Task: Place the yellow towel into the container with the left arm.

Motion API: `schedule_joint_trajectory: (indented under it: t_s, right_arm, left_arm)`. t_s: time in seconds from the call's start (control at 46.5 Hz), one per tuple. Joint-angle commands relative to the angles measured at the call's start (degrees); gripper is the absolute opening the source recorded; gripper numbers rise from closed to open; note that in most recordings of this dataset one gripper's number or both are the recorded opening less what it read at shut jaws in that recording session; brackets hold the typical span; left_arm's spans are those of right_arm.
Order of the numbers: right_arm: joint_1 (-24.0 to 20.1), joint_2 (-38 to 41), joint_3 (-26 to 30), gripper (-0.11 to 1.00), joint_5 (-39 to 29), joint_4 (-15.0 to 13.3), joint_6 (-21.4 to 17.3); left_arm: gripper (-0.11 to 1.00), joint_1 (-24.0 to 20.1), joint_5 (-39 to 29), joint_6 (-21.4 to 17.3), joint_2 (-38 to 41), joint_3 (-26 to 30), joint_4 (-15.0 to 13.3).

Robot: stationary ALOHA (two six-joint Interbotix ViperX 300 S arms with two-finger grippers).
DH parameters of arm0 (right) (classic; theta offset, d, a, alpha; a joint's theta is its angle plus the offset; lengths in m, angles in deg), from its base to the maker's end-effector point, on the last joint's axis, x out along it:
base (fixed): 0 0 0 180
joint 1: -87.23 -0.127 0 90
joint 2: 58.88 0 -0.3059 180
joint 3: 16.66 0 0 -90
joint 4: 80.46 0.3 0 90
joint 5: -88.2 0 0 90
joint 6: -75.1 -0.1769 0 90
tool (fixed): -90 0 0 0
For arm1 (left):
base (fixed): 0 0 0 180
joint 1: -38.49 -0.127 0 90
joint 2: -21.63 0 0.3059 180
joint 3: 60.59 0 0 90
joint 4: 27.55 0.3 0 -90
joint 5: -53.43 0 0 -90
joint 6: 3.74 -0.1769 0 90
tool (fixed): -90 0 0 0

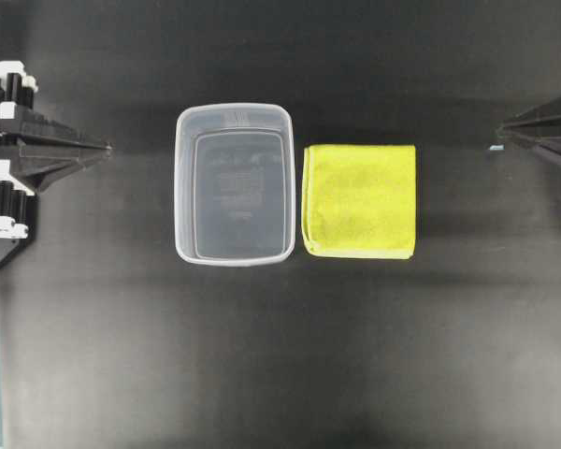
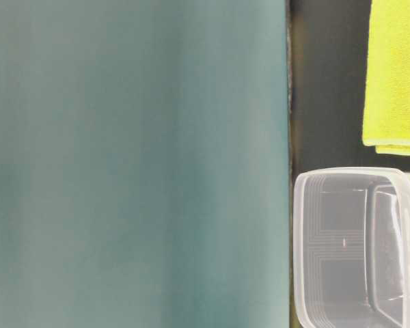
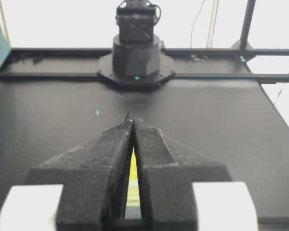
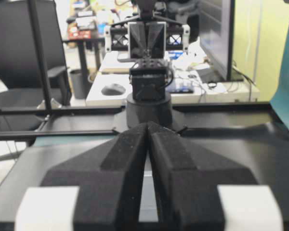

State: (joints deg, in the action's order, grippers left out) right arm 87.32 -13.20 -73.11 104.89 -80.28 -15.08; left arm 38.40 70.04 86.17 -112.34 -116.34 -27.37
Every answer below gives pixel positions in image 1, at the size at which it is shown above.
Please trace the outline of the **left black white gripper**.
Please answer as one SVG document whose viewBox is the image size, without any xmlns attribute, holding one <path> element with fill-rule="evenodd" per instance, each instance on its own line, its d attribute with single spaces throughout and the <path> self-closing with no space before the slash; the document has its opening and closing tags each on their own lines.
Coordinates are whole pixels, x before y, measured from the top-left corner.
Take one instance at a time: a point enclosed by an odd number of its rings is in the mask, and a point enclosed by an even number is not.
<svg viewBox="0 0 561 449">
<path fill-rule="evenodd" d="M 34 111 L 37 91 L 23 62 L 0 61 L 0 267 L 28 238 L 27 199 L 112 154 L 108 142 Z M 15 145 L 18 138 L 65 146 Z"/>
</svg>

